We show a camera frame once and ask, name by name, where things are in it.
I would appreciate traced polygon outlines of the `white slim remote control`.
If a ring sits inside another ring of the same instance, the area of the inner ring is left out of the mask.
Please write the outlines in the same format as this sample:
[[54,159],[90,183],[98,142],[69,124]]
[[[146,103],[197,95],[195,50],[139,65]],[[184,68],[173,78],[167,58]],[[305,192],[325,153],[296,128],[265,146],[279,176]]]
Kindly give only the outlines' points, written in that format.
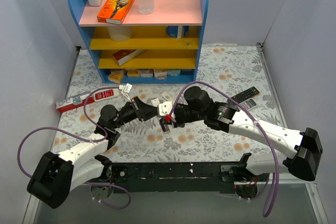
[[159,98],[155,98],[151,100],[151,103],[153,106],[158,106],[160,104]]

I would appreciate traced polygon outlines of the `white remote battery cover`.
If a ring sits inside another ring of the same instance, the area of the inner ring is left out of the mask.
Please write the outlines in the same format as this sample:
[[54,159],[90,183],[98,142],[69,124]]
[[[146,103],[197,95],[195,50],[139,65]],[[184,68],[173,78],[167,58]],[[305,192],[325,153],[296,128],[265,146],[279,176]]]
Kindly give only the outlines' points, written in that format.
[[167,94],[166,92],[163,92],[163,93],[161,94],[161,96],[162,96],[165,100],[173,102],[173,98],[172,98],[169,94]]

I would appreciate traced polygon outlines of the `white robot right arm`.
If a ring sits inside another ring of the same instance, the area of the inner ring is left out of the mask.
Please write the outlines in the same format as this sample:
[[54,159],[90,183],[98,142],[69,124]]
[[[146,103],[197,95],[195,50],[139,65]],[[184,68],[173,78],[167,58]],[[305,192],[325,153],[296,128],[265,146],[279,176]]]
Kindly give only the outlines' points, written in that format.
[[318,132],[291,130],[257,119],[235,101],[215,102],[208,93],[196,86],[186,85],[180,92],[186,104],[166,101],[158,105],[163,131],[168,126],[183,127],[186,123],[203,121],[213,130],[247,137],[270,147],[270,157],[245,154],[237,167],[242,180],[266,173],[290,173],[298,179],[312,182],[317,176],[323,153]]

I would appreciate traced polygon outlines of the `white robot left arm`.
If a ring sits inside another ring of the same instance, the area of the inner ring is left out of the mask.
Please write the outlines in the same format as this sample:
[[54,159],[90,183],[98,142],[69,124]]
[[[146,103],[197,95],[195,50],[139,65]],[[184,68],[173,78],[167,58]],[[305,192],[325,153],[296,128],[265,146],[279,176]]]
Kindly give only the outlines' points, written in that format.
[[89,141],[58,154],[47,152],[41,157],[27,191],[55,209],[74,188],[87,181],[111,182],[115,177],[112,163],[102,153],[118,140],[120,134],[116,129],[135,119],[147,121],[159,114],[159,105],[146,104],[138,97],[127,102],[120,110],[113,105],[105,105]]

